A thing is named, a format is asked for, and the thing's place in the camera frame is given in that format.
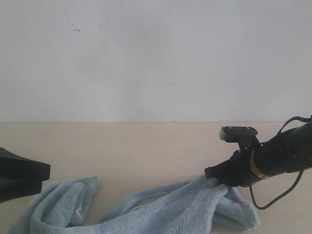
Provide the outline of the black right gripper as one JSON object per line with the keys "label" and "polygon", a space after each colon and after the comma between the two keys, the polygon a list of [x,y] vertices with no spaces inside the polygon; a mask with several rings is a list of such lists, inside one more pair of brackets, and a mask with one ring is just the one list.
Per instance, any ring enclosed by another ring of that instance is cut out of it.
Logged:
{"label": "black right gripper", "polygon": [[215,178],[220,183],[232,187],[249,187],[255,182],[255,177],[250,168],[250,157],[252,150],[243,147],[235,151],[230,159],[205,168],[205,177]]}

